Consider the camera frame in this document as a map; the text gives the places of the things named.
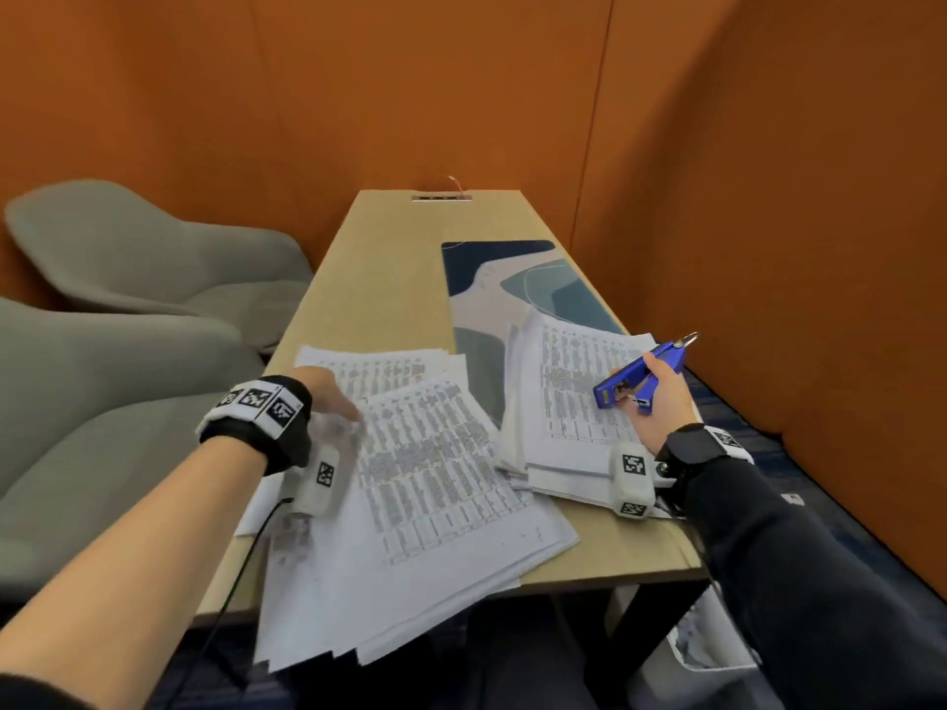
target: stack of paper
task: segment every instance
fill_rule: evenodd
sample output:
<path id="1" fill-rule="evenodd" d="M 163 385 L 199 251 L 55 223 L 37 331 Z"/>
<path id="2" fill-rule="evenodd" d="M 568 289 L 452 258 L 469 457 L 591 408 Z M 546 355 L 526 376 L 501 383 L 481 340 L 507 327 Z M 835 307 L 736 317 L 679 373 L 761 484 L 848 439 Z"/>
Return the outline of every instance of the stack of paper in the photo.
<path id="1" fill-rule="evenodd" d="M 316 443 L 357 443 L 340 449 L 338 511 L 287 516 L 273 536 L 255 650 L 270 671 L 325 652 L 380 658 L 578 542 L 548 499 L 495 471 L 496 429 L 462 357 L 306 348 L 296 362 L 332 369 L 364 429 L 314 421 Z"/>
<path id="2" fill-rule="evenodd" d="M 608 506 L 612 444 L 638 443 L 654 463 L 628 417 L 599 409 L 592 388 L 655 345 L 651 334 L 613 334 L 535 310 L 510 328 L 497 465 L 515 488 Z"/>

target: wrist-mounted device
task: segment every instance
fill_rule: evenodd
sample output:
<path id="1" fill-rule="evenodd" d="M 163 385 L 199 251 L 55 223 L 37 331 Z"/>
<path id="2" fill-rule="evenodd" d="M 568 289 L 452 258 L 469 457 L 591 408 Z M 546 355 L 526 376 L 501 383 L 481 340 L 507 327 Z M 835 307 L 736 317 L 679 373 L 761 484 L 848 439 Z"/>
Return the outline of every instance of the wrist-mounted device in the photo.
<path id="1" fill-rule="evenodd" d="M 230 389 L 201 421 L 197 437 L 201 443 L 219 435 L 243 441 L 266 456 L 270 475 L 309 463 L 312 410 L 313 395 L 301 381 L 264 376 Z"/>
<path id="2" fill-rule="evenodd" d="M 753 456 L 723 429 L 703 423 L 689 423 L 669 434 L 668 440 L 655 456 L 658 473 L 674 479 L 674 485 L 664 495 L 680 507 L 688 483 L 710 461 L 727 456 L 753 463 Z"/>

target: black cable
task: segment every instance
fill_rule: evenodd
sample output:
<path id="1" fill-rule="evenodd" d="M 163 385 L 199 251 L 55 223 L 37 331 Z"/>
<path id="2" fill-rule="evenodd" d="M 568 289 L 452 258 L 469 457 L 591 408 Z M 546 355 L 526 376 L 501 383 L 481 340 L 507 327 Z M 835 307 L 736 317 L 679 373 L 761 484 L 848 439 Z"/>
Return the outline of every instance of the black cable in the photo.
<path id="1" fill-rule="evenodd" d="M 243 577 L 243 572 L 246 570 L 246 567 L 250 564 L 250 559 L 253 558 L 253 552 L 256 549 L 256 544 L 259 542 L 259 539 L 263 537 L 263 531 L 266 530 L 266 525 L 270 523 L 270 519 L 276 515 L 277 510 L 280 505 L 284 503 L 291 503 L 294 499 L 284 498 L 276 505 L 273 506 L 273 510 L 270 511 L 270 514 L 266 517 L 266 520 L 263 521 L 263 525 L 259 526 L 259 530 L 256 531 L 256 535 L 253 536 L 253 542 L 250 543 L 250 550 L 246 554 L 246 558 L 243 559 L 243 565 L 240 567 L 240 571 L 237 572 L 237 578 L 234 580 L 234 584 L 230 586 L 230 593 L 227 594 L 226 599 L 223 601 L 223 605 L 220 606 L 220 610 L 217 613 L 217 617 L 214 618 L 214 622 L 210 626 L 210 633 L 207 633 L 207 640 L 204 641 L 204 644 L 201 646 L 200 652 L 198 652 L 197 657 L 191 661 L 190 667 L 187 668 L 187 671 L 183 674 L 183 678 L 178 682 L 177 687 L 174 688 L 172 696 L 168 698 L 168 701 L 165 703 L 165 710 L 171 710 L 172 706 L 177 702 L 177 699 L 181 697 L 184 686 L 187 685 L 187 681 L 190 680 L 190 676 L 194 674 L 194 671 L 197 669 L 197 665 L 201 662 L 201 659 L 204 657 L 204 654 L 207 652 L 207 648 L 210 647 L 211 641 L 214 639 L 215 633 L 219 629 L 220 621 L 223 619 L 223 614 L 227 611 L 227 606 L 230 605 L 230 601 L 233 600 L 234 593 L 237 592 L 237 586 L 240 585 L 241 578 Z"/>

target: sleeve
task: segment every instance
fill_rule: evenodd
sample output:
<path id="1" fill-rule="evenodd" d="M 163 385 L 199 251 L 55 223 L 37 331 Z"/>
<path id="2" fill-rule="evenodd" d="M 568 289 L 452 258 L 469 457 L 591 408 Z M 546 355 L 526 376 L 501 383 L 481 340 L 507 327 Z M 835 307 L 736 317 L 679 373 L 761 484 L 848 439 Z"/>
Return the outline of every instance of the sleeve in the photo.
<path id="1" fill-rule="evenodd" d="M 9 710 L 94 710 L 40 680 L 0 674 L 0 707 Z"/>
<path id="2" fill-rule="evenodd" d="M 947 707 L 947 640 L 751 464 L 707 464 L 684 509 L 787 708 Z"/>

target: hand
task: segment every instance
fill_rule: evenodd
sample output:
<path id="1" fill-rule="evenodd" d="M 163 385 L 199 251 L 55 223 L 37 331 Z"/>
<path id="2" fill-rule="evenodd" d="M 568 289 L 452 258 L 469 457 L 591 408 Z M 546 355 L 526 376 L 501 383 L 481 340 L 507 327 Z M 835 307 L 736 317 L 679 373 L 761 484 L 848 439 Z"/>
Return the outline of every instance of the hand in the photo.
<path id="1" fill-rule="evenodd" d="M 651 453 L 658 453 L 668 440 L 669 433 L 689 423 L 697 423 L 698 419 L 694 414 L 694 399 L 684 377 L 675 374 L 674 369 L 650 351 L 645 354 L 645 364 L 658 381 L 651 414 L 646 416 L 639 412 L 634 398 L 629 395 L 619 401 L 619 406 L 631 419 L 641 443 Z"/>
<path id="2" fill-rule="evenodd" d="M 362 412 L 339 390 L 332 371 L 321 366 L 298 366 L 286 376 L 303 383 L 313 395 L 313 411 L 338 414 L 349 421 L 361 421 Z"/>

